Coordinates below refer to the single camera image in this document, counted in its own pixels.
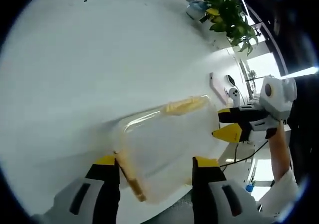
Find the yellow leaf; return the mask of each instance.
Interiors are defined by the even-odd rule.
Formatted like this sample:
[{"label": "yellow leaf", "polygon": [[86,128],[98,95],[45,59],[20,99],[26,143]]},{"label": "yellow leaf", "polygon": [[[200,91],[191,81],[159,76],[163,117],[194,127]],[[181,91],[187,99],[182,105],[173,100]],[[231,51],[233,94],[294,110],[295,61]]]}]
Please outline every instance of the yellow leaf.
[{"label": "yellow leaf", "polygon": [[210,8],[206,12],[213,16],[219,16],[219,11],[217,9]]}]

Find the potted plant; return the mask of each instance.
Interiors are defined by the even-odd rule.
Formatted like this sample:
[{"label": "potted plant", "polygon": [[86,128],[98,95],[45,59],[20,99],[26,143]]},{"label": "potted plant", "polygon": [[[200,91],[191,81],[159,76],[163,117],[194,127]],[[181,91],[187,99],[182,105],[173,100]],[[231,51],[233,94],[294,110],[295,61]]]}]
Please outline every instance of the potted plant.
[{"label": "potted plant", "polygon": [[247,18],[244,16],[241,3],[238,0],[203,0],[208,9],[206,16],[201,22],[209,20],[212,22],[209,30],[215,32],[226,32],[226,36],[231,46],[238,46],[243,43],[240,51],[247,49],[247,54],[253,51],[250,39],[258,39],[254,29],[248,25]]},{"label": "potted plant", "polygon": [[251,80],[253,80],[257,77],[256,72],[254,70],[250,70],[247,75],[248,75],[249,79],[251,79]]}]

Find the white controller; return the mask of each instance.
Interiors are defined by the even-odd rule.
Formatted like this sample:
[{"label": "white controller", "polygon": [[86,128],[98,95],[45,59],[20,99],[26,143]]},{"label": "white controller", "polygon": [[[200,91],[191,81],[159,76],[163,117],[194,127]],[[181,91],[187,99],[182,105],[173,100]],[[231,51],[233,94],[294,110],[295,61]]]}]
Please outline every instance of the white controller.
[{"label": "white controller", "polygon": [[233,99],[234,107],[240,106],[240,94],[236,88],[233,87],[229,90],[229,97]]}]

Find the white sleeve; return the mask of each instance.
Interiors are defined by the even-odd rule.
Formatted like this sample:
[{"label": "white sleeve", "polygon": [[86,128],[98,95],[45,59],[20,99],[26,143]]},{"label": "white sleeve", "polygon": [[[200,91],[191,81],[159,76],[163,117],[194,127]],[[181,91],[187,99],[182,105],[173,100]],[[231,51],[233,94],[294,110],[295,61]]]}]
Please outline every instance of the white sleeve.
[{"label": "white sleeve", "polygon": [[294,174],[289,168],[283,177],[259,200],[262,212],[267,216],[276,216],[296,198],[297,193],[298,186]]}]

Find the black cable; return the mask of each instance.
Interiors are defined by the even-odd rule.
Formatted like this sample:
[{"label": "black cable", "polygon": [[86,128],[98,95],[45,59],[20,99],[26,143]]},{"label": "black cable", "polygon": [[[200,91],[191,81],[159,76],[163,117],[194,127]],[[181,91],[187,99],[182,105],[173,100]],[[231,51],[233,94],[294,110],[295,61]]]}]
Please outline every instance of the black cable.
[{"label": "black cable", "polygon": [[235,158],[234,158],[234,161],[236,162],[237,160],[237,149],[238,149],[238,145],[239,143],[236,145],[236,148],[235,148]]},{"label": "black cable", "polygon": [[236,145],[236,148],[235,148],[235,157],[234,157],[234,161],[237,160],[237,149],[238,149],[238,145],[239,143]]},{"label": "black cable", "polygon": [[227,164],[221,165],[220,167],[226,167],[226,166],[229,166],[229,165],[232,165],[232,164],[235,164],[235,163],[239,163],[239,162],[242,162],[242,161],[245,161],[245,160],[251,158],[251,157],[254,156],[262,147],[264,147],[264,146],[266,145],[266,143],[268,143],[268,140],[267,140],[263,145],[261,145],[252,155],[249,155],[247,158],[244,158],[244,159],[241,159],[241,160],[232,162],[232,163],[227,163]]}]

